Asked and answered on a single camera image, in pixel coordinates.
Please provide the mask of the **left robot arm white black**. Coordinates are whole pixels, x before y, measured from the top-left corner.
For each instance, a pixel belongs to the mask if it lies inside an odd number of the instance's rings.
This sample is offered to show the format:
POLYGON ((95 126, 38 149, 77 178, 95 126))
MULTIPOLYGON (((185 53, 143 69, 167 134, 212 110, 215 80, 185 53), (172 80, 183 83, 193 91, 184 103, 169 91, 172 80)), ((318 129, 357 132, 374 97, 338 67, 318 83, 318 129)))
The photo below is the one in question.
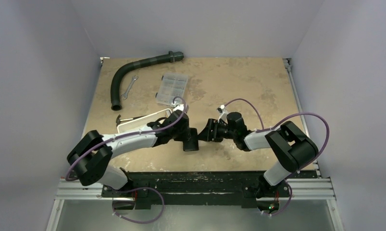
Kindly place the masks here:
POLYGON ((199 150, 198 130, 189 124, 189 117, 182 110, 174 110, 168 117, 147 121, 147 117, 138 127, 117 134, 100 134, 97 130, 88 132, 75 148, 68 154, 69 172, 66 181, 79 180, 82 186, 94 183, 113 188, 121 197, 132 192, 132 183, 124 169, 109 165, 111 159, 143 148, 167 144, 169 141, 180 141, 183 151, 199 150))

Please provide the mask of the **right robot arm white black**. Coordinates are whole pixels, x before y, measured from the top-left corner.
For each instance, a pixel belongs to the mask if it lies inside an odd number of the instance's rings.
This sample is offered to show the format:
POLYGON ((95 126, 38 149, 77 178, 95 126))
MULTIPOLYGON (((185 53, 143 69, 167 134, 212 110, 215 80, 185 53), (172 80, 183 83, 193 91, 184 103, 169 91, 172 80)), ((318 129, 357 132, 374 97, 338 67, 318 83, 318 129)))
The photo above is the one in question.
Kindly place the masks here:
POLYGON ((270 148, 277 162, 259 177, 258 196, 270 196, 292 173, 308 165, 318 154, 316 144, 292 121, 267 131, 247 129, 242 114, 231 112, 225 119, 209 119, 198 140, 222 142, 233 140, 236 147, 249 152, 270 148))

